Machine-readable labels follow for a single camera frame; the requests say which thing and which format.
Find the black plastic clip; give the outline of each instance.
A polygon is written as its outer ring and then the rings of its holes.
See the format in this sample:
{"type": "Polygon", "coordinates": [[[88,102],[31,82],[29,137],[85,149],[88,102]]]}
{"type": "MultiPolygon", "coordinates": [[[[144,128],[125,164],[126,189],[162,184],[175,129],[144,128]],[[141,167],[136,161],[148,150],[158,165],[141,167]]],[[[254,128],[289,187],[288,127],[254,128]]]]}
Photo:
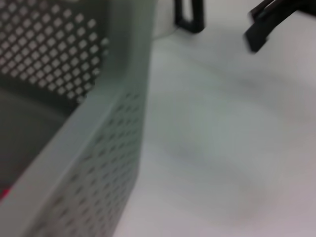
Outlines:
{"type": "Polygon", "coordinates": [[[273,29],[297,10],[315,16],[316,0],[264,0],[252,9],[254,24],[245,33],[250,50],[258,52],[273,29]]]}
{"type": "Polygon", "coordinates": [[[205,28],[204,0],[192,0],[193,20],[183,17],[183,0],[175,0],[175,24],[193,34],[200,33],[205,28]]]}

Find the square hole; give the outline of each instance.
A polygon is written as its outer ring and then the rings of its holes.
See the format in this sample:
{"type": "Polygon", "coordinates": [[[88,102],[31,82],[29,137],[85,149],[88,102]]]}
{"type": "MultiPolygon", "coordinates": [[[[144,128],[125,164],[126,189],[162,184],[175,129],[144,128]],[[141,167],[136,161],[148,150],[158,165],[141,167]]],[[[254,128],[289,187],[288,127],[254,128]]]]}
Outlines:
{"type": "Polygon", "coordinates": [[[46,47],[46,45],[42,45],[41,47],[39,47],[39,51],[43,54],[46,53],[48,50],[48,48],[46,47]]]}
{"type": "Polygon", "coordinates": [[[48,57],[47,55],[44,55],[44,56],[41,58],[41,61],[46,64],[46,63],[49,62],[49,57],[48,57]]]}
{"type": "Polygon", "coordinates": [[[36,20],[36,19],[38,19],[40,17],[40,14],[37,11],[33,11],[31,13],[31,17],[32,17],[33,20],[36,20]]]}
{"type": "Polygon", "coordinates": [[[82,21],[84,20],[84,16],[82,14],[78,14],[76,17],[75,17],[75,21],[77,23],[81,23],[82,21]]]}
{"type": "Polygon", "coordinates": [[[13,18],[12,18],[12,22],[17,25],[20,23],[20,17],[15,15],[13,18]]]}
{"type": "Polygon", "coordinates": [[[2,47],[4,50],[6,50],[6,49],[8,49],[8,48],[10,47],[10,45],[9,45],[9,43],[8,43],[7,41],[5,41],[5,42],[3,42],[3,43],[1,44],[1,47],[2,47]]]}
{"type": "Polygon", "coordinates": [[[35,82],[37,82],[38,79],[36,77],[30,77],[29,81],[30,83],[35,84],[35,82]]]}
{"type": "Polygon", "coordinates": [[[39,54],[37,51],[35,51],[35,52],[32,53],[32,58],[33,58],[34,60],[37,60],[39,57],[40,57],[40,54],[39,54]]]}
{"type": "Polygon", "coordinates": [[[28,12],[29,11],[28,11],[27,7],[23,6],[23,7],[20,8],[20,14],[22,16],[25,16],[28,12]]]}
{"type": "Polygon", "coordinates": [[[3,20],[6,21],[7,19],[9,19],[9,17],[10,17],[10,14],[8,12],[5,11],[5,12],[2,13],[2,19],[3,20]]]}
{"type": "Polygon", "coordinates": [[[65,65],[63,65],[62,69],[63,69],[63,71],[64,71],[64,72],[69,71],[69,69],[70,69],[69,64],[65,64],[65,65]]]}
{"type": "Polygon", "coordinates": [[[60,25],[63,23],[63,21],[60,18],[57,18],[54,20],[54,26],[55,27],[60,27],[60,25]]]}
{"type": "Polygon", "coordinates": [[[43,78],[44,75],[45,75],[45,73],[43,73],[43,71],[41,71],[41,70],[39,70],[39,71],[36,73],[36,76],[37,76],[39,79],[43,78]]]}
{"type": "Polygon", "coordinates": [[[77,48],[76,47],[72,47],[71,49],[69,49],[69,52],[71,55],[75,55],[75,53],[77,53],[77,48]]]}
{"type": "Polygon", "coordinates": [[[6,34],[4,32],[0,32],[0,40],[4,40],[6,38],[6,34]]]}
{"type": "Polygon", "coordinates": [[[71,15],[72,15],[72,12],[71,12],[69,9],[67,9],[66,11],[64,11],[64,17],[65,17],[65,18],[69,18],[71,15]]]}
{"type": "Polygon", "coordinates": [[[53,6],[51,9],[52,13],[56,14],[60,11],[60,7],[58,5],[53,6]]]}
{"type": "Polygon", "coordinates": [[[50,15],[47,14],[47,13],[42,17],[42,21],[43,21],[44,23],[49,22],[50,19],[51,19],[51,17],[50,17],[50,15]]]}
{"type": "Polygon", "coordinates": [[[26,73],[22,73],[22,74],[20,75],[20,79],[26,80],[26,78],[28,78],[28,75],[27,75],[26,73]]]}
{"type": "Polygon", "coordinates": [[[81,58],[82,60],[87,59],[87,57],[88,57],[87,52],[83,52],[83,53],[80,55],[80,58],[81,58]]]}
{"type": "Polygon", "coordinates": [[[68,59],[68,54],[67,53],[63,53],[61,56],[60,56],[60,59],[65,62],[67,59],[68,59]]]}
{"type": "Polygon", "coordinates": [[[69,32],[74,28],[74,25],[73,25],[73,23],[68,23],[65,28],[69,32]]]}
{"type": "Polygon", "coordinates": [[[94,46],[92,46],[92,47],[90,48],[90,52],[91,52],[91,53],[96,53],[96,52],[98,52],[98,50],[99,50],[99,47],[96,46],[96,45],[94,45],[94,46]]]}
{"type": "Polygon", "coordinates": [[[73,75],[76,77],[76,76],[78,76],[80,74],[80,70],[78,69],[78,68],[75,68],[74,70],[73,70],[73,75]]]}
{"type": "Polygon", "coordinates": [[[71,92],[68,93],[67,96],[68,96],[69,99],[73,99],[75,94],[71,91],[71,92]]]}
{"type": "Polygon", "coordinates": [[[20,44],[21,46],[24,46],[26,43],[27,43],[27,40],[26,40],[24,37],[22,37],[22,38],[19,40],[19,44],[20,44]]]}
{"type": "Polygon", "coordinates": [[[4,28],[7,32],[11,32],[12,30],[13,30],[13,26],[10,24],[10,23],[8,23],[8,24],[6,24],[5,25],[5,28],[4,28]]]}
{"type": "Polygon", "coordinates": [[[48,6],[48,3],[46,1],[41,1],[39,7],[42,9],[42,10],[46,10],[49,6],[48,6]]]}
{"type": "Polygon", "coordinates": [[[64,84],[64,81],[60,78],[60,79],[58,79],[58,80],[56,81],[56,84],[57,84],[58,86],[61,86],[62,84],[64,84]]]}
{"type": "Polygon", "coordinates": [[[21,28],[21,27],[18,27],[16,30],[15,30],[16,34],[18,36],[20,36],[21,34],[23,34],[24,30],[21,28]]]}
{"type": "Polygon", "coordinates": [[[100,59],[98,57],[94,57],[92,60],[91,60],[91,63],[93,65],[97,65],[98,63],[100,62],[100,59]]]}
{"type": "Polygon", "coordinates": [[[9,68],[8,67],[3,67],[1,72],[2,72],[2,74],[7,74],[9,72],[9,68]]]}
{"type": "Polygon", "coordinates": [[[70,44],[72,44],[73,42],[76,41],[76,37],[73,36],[73,35],[71,35],[71,36],[69,36],[69,37],[67,38],[67,41],[68,41],[70,44]]]}
{"type": "Polygon", "coordinates": [[[90,80],[90,79],[91,79],[90,74],[89,74],[89,73],[84,74],[84,75],[83,75],[83,79],[84,79],[85,81],[90,80]]]}
{"type": "Polygon", "coordinates": [[[28,28],[31,24],[32,24],[32,22],[30,21],[30,19],[26,19],[23,21],[23,26],[25,28],[28,28]]]}
{"type": "Polygon", "coordinates": [[[88,63],[84,63],[81,68],[84,70],[84,71],[87,71],[89,68],[90,68],[90,65],[88,63]]]}
{"type": "Polygon", "coordinates": [[[60,65],[60,62],[58,59],[55,59],[53,62],[52,62],[52,65],[57,68],[59,65],[60,65]]]}
{"type": "Polygon", "coordinates": [[[58,54],[58,52],[57,52],[57,50],[54,49],[54,48],[49,52],[49,55],[50,55],[52,58],[56,57],[57,54],[58,54]]]}
{"type": "Polygon", "coordinates": [[[43,87],[46,86],[46,85],[47,85],[47,82],[46,82],[45,80],[40,80],[40,81],[39,81],[39,86],[40,86],[40,87],[43,88],[43,87]]]}
{"type": "Polygon", "coordinates": [[[80,43],[79,43],[79,47],[80,47],[80,48],[84,48],[84,47],[86,47],[86,46],[87,46],[87,41],[85,41],[84,39],[81,40],[80,43]]]}
{"type": "Polygon", "coordinates": [[[58,94],[63,95],[66,92],[66,90],[63,87],[61,87],[58,89],[57,92],[58,92],[58,94]]]}
{"type": "Polygon", "coordinates": [[[3,9],[6,6],[5,0],[0,1],[0,9],[3,9]]]}
{"type": "Polygon", "coordinates": [[[92,85],[90,83],[87,83],[86,85],[84,85],[85,90],[90,90],[91,88],[92,88],[92,85]]]}
{"type": "Polygon", "coordinates": [[[103,47],[105,47],[105,46],[107,46],[108,44],[109,44],[109,39],[108,38],[104,38],[104,39],[102,39],[101,40],[101,45],[103,46],[103,47]]]}
{"type": "Polygon", "coordinates": [[[51,70],[52,70],[52,67],[51,67],[50,65],[46,65],[46,66],[44,67],[44,71],[45,71],[47,74],[50,73],[51,70]]]}
{"type": "Polygon", "coordinates": [[[16,63],[15,63],[14,61],[10,61],[10,62],[8,63],[8,67],[9,67],[9,68],[14,68],[15,65],[16,65],[16,63]]]}
{"type": "Polygon", "coordinates": [[[14,43],[16,41],[16,37],[15,35],[10,35],[8,40],[11,42],[11,43],[14,43]]]}
{"type": "Polygon", "coordinates": [[[54,89],[56,89],[56,85],[54,84],[54,83],[51,83],[51,84],[49,84],[49,86],[48,86],[48,89],[50,90],[50,91],[53,91],[54,89]]]}
{"type": "Polygon", "coordinates": [[[98,68],[93,69],[92,74],[95,75],[95,76],[99,75],[100,74],[100,69],[98,69],[98,68]]]}
{"type": "Polygon", "coordinates": [[[34,26],[33,26],[34,30],[36,31],[40,31],[41,28],[43,28],[43,25],[40,22],[37,22],[34,26]]]}
{"type": "Polygon", "coordinates": [[[32,67],[29,67],[26,71],[29,75],[32,75],[35,72],[34,68],[32,67]]]}
{"type": "Polygon", "coordinates": [[[78,63],[79,63],[78,58],[73,58],[73,59],[71,60],[71,65],[73,65],[73,66],[76,66],[78,63]]]}
{"type": "Polygon", "coordinates": [[[24,64],[25,64],[26,66],[31,65],[32,62],[33,62],[32,59],[29,58],[29,57],[27,57],[26,59],[24,59],[24,64]]]}
{"type": "Polygon", "coordinates": [[[89,35],[89,39],[91,41],[95,41],[97,38],[98,38],[98,35],[95,32],[89,35]]]}
{"type": "Polygon", "coordinates": [[[55,44],[56,44],[56,40],[54,38],[50,38],[48,41],[47,41],[47,44],[50,46],[50,47],[53,47],[55,44]]]}
{"type": "Polygon", "coordinates": [[[35,3],[36,3],[36,0],[28,0],[28,4],[29,4],[30,6],[34,6],[35,3]]]}
{"type": "Polygon", "coordinates": [[[28,39],[31,39],[33,36],[34,36],[34,32],[32,30],[29,30],[29,31],[26,32],[26,37],[28,39]]]}
{"type": "Polygon", "coordinates": [[[60,51],[63,51],[64,49],[66,48],[66,44],[64,42],[61,42],[59,45],[58,45],[58,49],[60,51]]]}
{"type": "Polygon", "coordinates": [[[3,66],[6,63],[5,58],[0,58],[0,65],[3,66]]]}
{"type": "Polygon", "coordinates": [[[76,93],[77,93],[78,95],[81,95],[81,94],[83,93],[83,89],[82,89],[81,87],[78,87],[78,88],[76,89],[76,93]]]}
{"type": "Polygon", "coordinates": [[[8,7],[8,9],[9,9],[9,11],[10,12],[15,12],[15,10],[16,10],[16,5],[14,4],[14,3],[11,3],[10,5],[9,5],[9,7],[8,7]]]}
{"type": "Polygon", "coordinates": [[[64,36],[65,36],[65,33],[62,30],[58,31],[57,34],[56,34],[56,37],[59,40],[62,39],[64,36]]]}
{"type": "Polygon", "coordinates": [[[72,79],[72,76],[71,76],[69,73],[67,73],[67,74],[64,76],[64,79],[65,79],[65,81],[70,81],[70,80],[72,79]]]}
{"type": "Polygon", "coordinates": [[[30,50],[29,50],[28,48],[24,48],[24,49],[22,50],[22,54],[23,54],[24,56],[27,56],[29,53],[30,53],[30,50]]]}
{"type": "Polygon", "coordinates": [[[22,57],[21,54],[18,54],[18,55],[16,55],[16,56],[14,57],[14,60],[15,60],[17,63],[21,62],[22,59],[23,59],[23,57],[22,57]]]}
{"type": "Polygon", "coordinates": [[[4,56],[6,59],[10,59],[10,58],[12,58],[13,54],[9,51],[4,56]]]}
{"type": "Polygon", "coordinates": [[[79,36],[83,36],[85,34],[85,29],[83,27],[81,27],[79,30],[77,30],[77,34],[79,36]]]}
{"type": "Polygon", "coordinates": [[[52,74],[47,75],[46,81],[52,82],[54,80],[54,76],[52,74]]]}
{"type": "Polygon", "coordinates": [[[75,85],[78,86],[82,83],[81,79],[80,78],[77,78],[75,81],[74,81],[75,85]]]}
{"type": "Polygon", "coordinates": [[[39,35],[36,37],[36,40],[37,40],[39,43],[42,43],[42,42],[45,40],[45,36],[41,33],[41,34],[39,34],[39,35]]]}
{"type": "Polygon", "coordinates": [[[34,40],[29,43],[29,48],[30,48],[31,50],[36,49],[37,46],[38,46],[38,44],[37,44],[34,40]]]}
{"type": "Polygon", "coordinates": [[[54,75],[58,78],[62,75],[62,71],[57,69],[56,71],[54,71],[54,75]]]}
{"type": "Polygon", "coordinates": [[[49,36],[51,35],[51,33],[53,33],[53,28],[51,26],[48,26],[46,29],[45,29],[45,33],[49,36]]]}
{"type": "Polygon", "coordinates": [[[88,22],[88,27],[89,27],[89,28],[93,28],[93,27],[95,27],[96,24],[97,24],[97,22],[96,22],[94,19],[91,19],[91,20],[88,22]]]}
{"type": "Polygon", "coordinates": [[[74,88],[74,85],[72,83],[68,83],[66,85],[67,90],[72,90],[74,88]]]}
{"type": "Polygon", "coordinates": [[[40,61],[37,61],[36,63],[34,63],[34,67],[38,70],[40,69],[42,66],[42,63],[40,63],[40,61]]]}

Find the red object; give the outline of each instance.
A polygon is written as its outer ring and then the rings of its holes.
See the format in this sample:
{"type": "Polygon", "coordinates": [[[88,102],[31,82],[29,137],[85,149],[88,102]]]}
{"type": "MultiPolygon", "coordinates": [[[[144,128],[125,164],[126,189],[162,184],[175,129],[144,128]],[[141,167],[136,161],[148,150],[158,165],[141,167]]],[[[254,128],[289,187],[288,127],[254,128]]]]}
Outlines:
{"type": "Polygon", "coordinates": [[[10,189],[4,189],[4,190],[2,190],[1,193],[0,193],[0,200],[4,199],[5,196],[8,195],[9,191],[10,191],[10,189]]]}

